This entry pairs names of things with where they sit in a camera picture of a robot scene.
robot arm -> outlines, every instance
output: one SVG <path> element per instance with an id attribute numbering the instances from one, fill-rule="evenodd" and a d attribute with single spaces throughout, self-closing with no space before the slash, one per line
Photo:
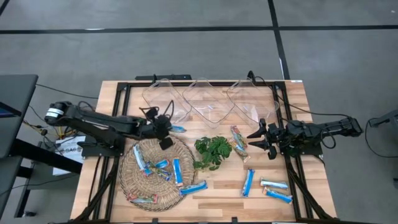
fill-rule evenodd
<path id="1" fill-rule="evenodd" d="M 268 130 L 266 129 L 266 121 L 261 119 L 259 125 L 259 130 L 249 135 L 248 138 L 260 138 L 264 135 L 264 139 L 249 142 L 249 144 L 269 150 L 269 159 L 275 159 L 277 155 L 276 148 L 272 145 L 274 143 L 280 147 L 281 152 L 294 156 L 301 154 L 307 148 L 319 146 L 323 142 L 323 138 L 327 136 L 358 137 L 363 132 L 355 118 L 345 118 L 323 124 L 288 121 L 285 128 L 278 128 L 275 123 L 272 123 L 268 125 Z"/>
<path id="2" fill-rule="evenodd" d="M 101 147 L 124 148 L 118 145 L 119 139 L 127 137 L 136 140 L 157 138 L 162 149 L 167 149 L 172 145 L 171 139 L 167 137 L 171 127 L 170 119 L 164 114 L 158 116 L 158 108 L 146 110 L 147 119 L 135 116 L 112 117 L 81 110 L 69 101 L 59 101 L 50 105 L 44 120 L 51 126 L 69 126 L 94 137 Z"/>

green plant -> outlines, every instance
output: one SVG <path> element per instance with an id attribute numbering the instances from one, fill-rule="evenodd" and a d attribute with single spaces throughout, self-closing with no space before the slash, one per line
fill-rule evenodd
<path id="1" fill-rule="evenodd" d="M 217 170 L 220 168 L 222 159 L 228 158 L 232 151 L 231 145 L 224 137 L 216 136 L 213 138 L 203 137 L 195 141 L 197 151 L 202 155 L 201 161 L 193 163 L 196 169 Z"/>

black line on floor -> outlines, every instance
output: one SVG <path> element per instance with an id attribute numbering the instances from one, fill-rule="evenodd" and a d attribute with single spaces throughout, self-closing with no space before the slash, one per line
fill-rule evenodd
<path id="1" fill-rule="evenodd" d="M 7 7 L 9 1 L 10 1 L 10 0 L 4 0 L 4 2 L 1 4 L 1 7 L 0 7 L 0 16 L 1 16 L 2 12 L 4 12 L 4 10 L 6 9 L 6 7 Z"/>
<path id="2" fill-rule="evenodd" d="M 203 31 L 256 31 L 272 30 L 271 26 L 216 26 L 216 27 L 157 27 L 157 28 L 112 28 L 112 29 L 46 29 L 46 30 L 0 30 L 0 34 L 110 34 L 139 32 L 203 32 Z"/>
<path id="3" fill-rule="evenodd" d="M 280 26 L 279 30 L 383 30 L 398 29 L 398 25 L 365 25 L 365 26 Z"/>
<path id="4" fill-rule="evenodd" d="M 280 59 L 280 66 L 282 67 L 282 76 L 285 80 L 290 80 L 289 69 L 287 68 L 287 61 L 285 56 L 284 45 L 282 43 L 282 37 L 280 36 L 278 20 L 276 17 L 276 11 L 273 0 L 268 0 L 269 11 L 271 12 L 272 26 L 274 28 L 274 35 L 276 40 L 276 46 Z"/>
<path id="5" fill-rule="evenodd" d="M 9 2 L 6 0 L 0 8 L 4 10 Z M 214 31 L 262 31 L 273 30 L 277 42 L 279 31 L 298 30 L 388 30 L 398 29 L 398 25 L 374 25 L 374 26 L 278 26 L 276 13 L 271 13 L 273 26 L 216 26 L 216 27 L 150 27 L 150 28 L 109 28 L 109 29 L 44 29 L 44 30 L 0 30 L 1 34 L 117 34 L 117 33 L 141 33 L 141 32 L 214 32 Z"/>

computer screen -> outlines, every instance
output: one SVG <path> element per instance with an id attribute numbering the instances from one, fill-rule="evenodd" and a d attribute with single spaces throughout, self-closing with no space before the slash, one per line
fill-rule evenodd
<path id="1" fill-rule="evenodd" d="M 13 116 L 20 116 L 21 112 L 14 108 L 0 102 L 0 118 L 9 118 Z"/>

clear plastic container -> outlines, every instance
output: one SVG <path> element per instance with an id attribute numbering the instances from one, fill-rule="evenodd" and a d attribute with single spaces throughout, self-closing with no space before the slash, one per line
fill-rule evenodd
<path id="1" fill-rule="evenodd" d="M 142 97 L 149 106 L 158 106 L 159 113 L 164 113 L 171 100 L 173 100 L 174 113 L 170 120 L 172 124 L 183 124 L 190 118 L 191 106 L 168 79 L 155 82 L 142 92 Z M 171 114 L 171 112 L 172 108 L 170 107 L 166 114 Z"/>
<path id="2" fill-rule="evenodd" d="M 194 81 L 183 93 L 199 118 L 211 128 L 217 128 L 232 111 L 234 104 L 209 81 L 201 78 Z"/>
<path id="3" fill-rule="evenodd" d="M 264 118 L 267 123 L 274 122 L 278 102 L 273 100 L 272 90 L 268 87 L 257 88 L 250 79 L 240 80 L 226 92 L 235 104 L 235 112 L 252 128 L 258 128 L 258 122 Z"/>

